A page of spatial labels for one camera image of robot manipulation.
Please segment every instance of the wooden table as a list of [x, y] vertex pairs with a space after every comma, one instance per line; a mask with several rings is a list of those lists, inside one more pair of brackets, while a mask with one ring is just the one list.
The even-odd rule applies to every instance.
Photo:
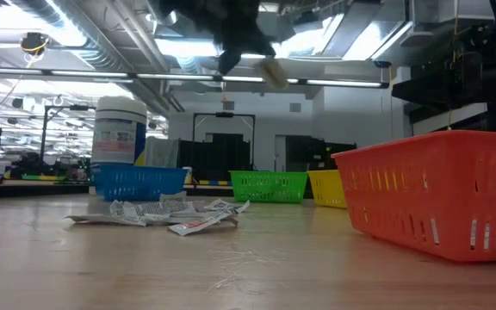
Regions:
[[311, 201], [253, 204], [238, 229], [187, 237], [62, 220], [104, 209], [88, 195], [1, 199], [0, 310], [496, 309], [496, 263], [372, 239]]

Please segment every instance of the blue plastic basket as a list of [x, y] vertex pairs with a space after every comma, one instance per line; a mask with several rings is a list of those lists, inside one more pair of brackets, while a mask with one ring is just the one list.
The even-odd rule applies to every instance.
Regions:
[[187, 170], [102, 164], [93, 168], [96, 193], [106, 201], [157, 201], [183, 190]]

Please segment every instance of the white container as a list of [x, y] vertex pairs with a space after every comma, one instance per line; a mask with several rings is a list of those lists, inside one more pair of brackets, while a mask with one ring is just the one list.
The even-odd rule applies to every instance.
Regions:
[[144, 165], [145, 142], [144, 103], [126, 97], [99, 99], [91, 164]]

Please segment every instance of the machine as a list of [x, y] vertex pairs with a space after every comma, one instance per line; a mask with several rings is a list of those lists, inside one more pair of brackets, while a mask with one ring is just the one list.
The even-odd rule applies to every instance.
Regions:
[[393, 96], [437, 110], [474, 102], [490, 102], [496, 109], [496, 0], [489, 2], [493, 25], [459, 29], [450, 42], [452, 53], [424, 59], [424, 69], [394, 85]]

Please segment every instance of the green plastic basket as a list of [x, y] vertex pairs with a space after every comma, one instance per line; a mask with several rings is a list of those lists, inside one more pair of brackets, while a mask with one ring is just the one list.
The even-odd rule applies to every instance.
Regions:
[[306, 172], [231, 171], [237, 202], [294, 202], [303, 200]]

